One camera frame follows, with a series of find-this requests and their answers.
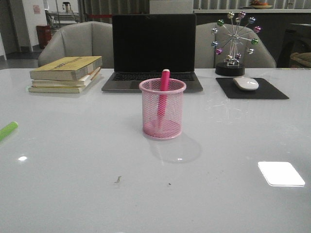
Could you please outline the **cream book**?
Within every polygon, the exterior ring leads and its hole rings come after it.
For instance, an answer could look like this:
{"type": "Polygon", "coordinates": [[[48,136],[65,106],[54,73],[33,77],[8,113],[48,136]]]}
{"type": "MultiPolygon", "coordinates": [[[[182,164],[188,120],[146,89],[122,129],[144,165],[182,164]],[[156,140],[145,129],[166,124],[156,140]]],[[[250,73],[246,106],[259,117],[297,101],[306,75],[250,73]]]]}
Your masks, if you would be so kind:
{"type": "Polygon", "coordinates": [[[81,93],[86,87],[34,87],[31,85],[28,87],[28,91],[35,93],[81,93]]]}
{"type": "Polygon", "coordinates": [[[101,68],[98,67],[91,73],[85,75],[77,81],[56,81],[56,80],[32,80],[34,87],[86,87],[99,74],[101,68]]]}

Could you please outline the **middle cream book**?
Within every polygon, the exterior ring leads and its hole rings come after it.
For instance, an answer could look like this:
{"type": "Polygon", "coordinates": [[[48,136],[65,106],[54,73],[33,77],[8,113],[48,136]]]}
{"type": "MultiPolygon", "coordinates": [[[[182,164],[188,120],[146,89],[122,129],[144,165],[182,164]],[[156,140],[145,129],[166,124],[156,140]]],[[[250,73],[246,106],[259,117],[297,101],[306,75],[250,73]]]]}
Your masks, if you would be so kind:
{"type": "Polygon", "coordinates": [[[56,81],[56,80],[32,80],[34,87],[86,87],[99,74],[101,68],[98,67],[91,73],[85,75],[77,81],[56,81]]]}

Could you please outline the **black mouse pad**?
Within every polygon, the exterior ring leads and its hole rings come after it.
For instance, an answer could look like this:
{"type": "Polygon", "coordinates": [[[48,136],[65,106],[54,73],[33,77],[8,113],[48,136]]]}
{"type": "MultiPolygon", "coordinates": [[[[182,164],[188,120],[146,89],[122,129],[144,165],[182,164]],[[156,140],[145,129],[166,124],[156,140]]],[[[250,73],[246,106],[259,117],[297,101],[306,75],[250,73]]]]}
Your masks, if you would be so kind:
{"type": "Polygon", "coordinates": [[[252,88],[240,87],[234,78],[216,78],[218,84],[230,99],[288,100],[282,93],[264,78],[253,78],[257,85],[252,88]]]}

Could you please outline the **ferris wheel desk ornament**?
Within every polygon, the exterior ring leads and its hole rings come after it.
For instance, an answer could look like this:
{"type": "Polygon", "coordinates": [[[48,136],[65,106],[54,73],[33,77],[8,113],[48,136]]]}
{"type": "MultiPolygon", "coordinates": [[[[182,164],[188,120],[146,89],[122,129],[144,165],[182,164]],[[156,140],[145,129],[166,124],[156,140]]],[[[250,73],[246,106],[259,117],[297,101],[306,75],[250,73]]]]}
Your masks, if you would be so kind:
{"type": "Polygon", "coordinates": [[[241,21],[246,17],[246,12],[240,11],[239,13],[229,12],[227,13],[227,18],[231,20],[231,26],[226,27],[225,21],[219,19],[216,22],[216,27],[211,29],[212,35],[217,35],[220,29],[225,29],[225,39],[222,41],[212,41],[211,46],[214,48],[216,55],[221,55],[225,47],[229,47],[228,54],[225,56],[224,60],[216,64],[215,72],[216,74],[237,77],[245,74],[244,65],[240,62],[242,54],[238,51],[238,46],[244,46],[246,48],[246,53],[253,54],[254,49],[246,46],[245,41],[250,41],[251,45],[257,45],[259,39],[257,38],[246,38],[244,37],[247,32],[244,32],[246,26],[240,27],[241,21]]]}

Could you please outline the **dark grey open laptop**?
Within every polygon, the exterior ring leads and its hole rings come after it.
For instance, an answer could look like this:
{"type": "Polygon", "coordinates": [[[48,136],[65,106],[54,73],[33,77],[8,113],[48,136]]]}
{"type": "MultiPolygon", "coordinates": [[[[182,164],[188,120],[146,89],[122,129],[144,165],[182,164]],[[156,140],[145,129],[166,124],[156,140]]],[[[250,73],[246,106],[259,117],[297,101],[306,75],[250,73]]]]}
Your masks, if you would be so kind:
{"type": "Polygon", "coordinates": [[[186,92],[203,90],[195,72],[195,14],[125,14],[112,17],[114,72],[104,92],[138,93],[139,83],[161,77],[186,83],[186,92]]]}

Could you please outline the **pink highlighter pen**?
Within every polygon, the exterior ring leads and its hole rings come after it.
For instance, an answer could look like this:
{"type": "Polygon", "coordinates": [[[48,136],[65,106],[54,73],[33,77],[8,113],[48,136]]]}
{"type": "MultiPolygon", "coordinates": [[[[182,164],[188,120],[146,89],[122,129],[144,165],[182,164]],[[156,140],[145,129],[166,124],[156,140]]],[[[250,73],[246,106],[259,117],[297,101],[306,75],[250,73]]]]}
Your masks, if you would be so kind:
{"type": "MultiPolygon", "coordinates": [[[[169,81],[170,81],[170,71],[168,69],[164,69],[162,71],[161,79],[160,79],[160,91],[165,92],[169,89],[169,81]]],[[[162,121],[166,111],[166,100],[167,95],[160,95],[158,99],[158,110],[157,110],[157,128],[160,131],[162,128],[162,121]]]]}

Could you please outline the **red trash bin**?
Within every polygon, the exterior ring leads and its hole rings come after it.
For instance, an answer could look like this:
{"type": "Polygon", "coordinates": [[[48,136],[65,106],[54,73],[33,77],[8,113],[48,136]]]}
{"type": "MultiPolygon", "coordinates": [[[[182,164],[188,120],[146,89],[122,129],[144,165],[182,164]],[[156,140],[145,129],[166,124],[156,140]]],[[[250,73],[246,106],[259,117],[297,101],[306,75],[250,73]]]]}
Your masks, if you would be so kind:
{"type": "Polygon", "coordinates": [[[41,49],[44,49],[52,38],[51,28],[49,25],[37,25],[36,32],[39,46],[41,49]]]}

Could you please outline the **white computer mouse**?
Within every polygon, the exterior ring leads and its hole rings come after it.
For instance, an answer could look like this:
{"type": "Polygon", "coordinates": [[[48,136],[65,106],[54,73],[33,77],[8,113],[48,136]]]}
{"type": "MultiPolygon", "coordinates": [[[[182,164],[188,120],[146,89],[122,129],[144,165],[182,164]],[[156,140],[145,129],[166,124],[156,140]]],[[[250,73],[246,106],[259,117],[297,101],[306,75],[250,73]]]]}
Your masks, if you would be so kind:
{"type": "Polygon", "coordinates": [[[233,82],[240,90],[251,91],[257,90],[259,87],[259,83],[254,78],[236,77],[233,78],[233,82]]]}

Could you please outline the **bottom cream book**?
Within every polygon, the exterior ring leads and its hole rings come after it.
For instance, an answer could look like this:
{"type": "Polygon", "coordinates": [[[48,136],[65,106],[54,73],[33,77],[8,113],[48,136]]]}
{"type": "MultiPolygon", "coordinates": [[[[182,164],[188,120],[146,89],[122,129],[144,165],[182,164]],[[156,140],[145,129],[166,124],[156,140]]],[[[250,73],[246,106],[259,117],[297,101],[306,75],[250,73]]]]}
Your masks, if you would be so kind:
{"type": "Polygon", "coordinates": [[[28,91],[35,93],[81,93],[86,87],[34,87],[31,85],[28,87],[28,91]]]}

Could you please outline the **pink mesh pen holder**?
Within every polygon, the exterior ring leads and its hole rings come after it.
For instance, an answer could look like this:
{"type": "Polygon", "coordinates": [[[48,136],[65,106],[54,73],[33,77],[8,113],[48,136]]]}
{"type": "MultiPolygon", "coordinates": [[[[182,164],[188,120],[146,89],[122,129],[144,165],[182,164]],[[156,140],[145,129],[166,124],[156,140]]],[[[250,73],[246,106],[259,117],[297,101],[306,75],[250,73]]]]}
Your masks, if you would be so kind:
{"type": "Polygon", "coordinates": [[[143,132],[155,139],[172,139],[182,133],[183,93],[186,84],[170,79],[167,91],[160,91],[160,78],[139,84],[142,92],[143,132]]]}

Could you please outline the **top yellow book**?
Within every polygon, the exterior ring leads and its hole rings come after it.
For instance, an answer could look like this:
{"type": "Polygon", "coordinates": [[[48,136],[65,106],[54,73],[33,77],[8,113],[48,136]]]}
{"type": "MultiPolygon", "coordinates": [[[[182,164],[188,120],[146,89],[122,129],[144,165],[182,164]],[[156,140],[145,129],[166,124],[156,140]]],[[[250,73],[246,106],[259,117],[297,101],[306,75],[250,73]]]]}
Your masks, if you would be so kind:
{"type": "Polygon", "coordinates": [[[103,65],[101,56],[64,57],[30,71],[34,80],[76,81],[103,65]]]}

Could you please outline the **fruit bowl on counter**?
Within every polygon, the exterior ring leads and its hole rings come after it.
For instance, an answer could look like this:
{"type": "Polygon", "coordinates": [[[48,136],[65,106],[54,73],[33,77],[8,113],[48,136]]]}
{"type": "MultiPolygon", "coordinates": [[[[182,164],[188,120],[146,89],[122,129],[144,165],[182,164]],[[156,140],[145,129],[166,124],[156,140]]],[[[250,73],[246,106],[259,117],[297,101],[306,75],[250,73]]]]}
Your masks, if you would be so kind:
{"type": "Polygon", "coordinates": [[[267,2],[262,2],[261,0],[251,0],[250,6],[254,9],[270,9],[272,5],[267,2]]]}

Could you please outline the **green highlighter pen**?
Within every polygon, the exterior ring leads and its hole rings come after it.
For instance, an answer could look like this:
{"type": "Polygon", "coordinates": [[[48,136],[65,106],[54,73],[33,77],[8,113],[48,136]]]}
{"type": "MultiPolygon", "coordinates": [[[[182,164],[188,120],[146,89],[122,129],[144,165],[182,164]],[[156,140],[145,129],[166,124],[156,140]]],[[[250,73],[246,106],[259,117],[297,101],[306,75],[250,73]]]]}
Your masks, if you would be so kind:
{"type": "Polygon", "coordinates": [[[15,129],[18,128],[18,123],[15,121],[10,122],[0,130],[0,141],[11,134],[15,129]]]}

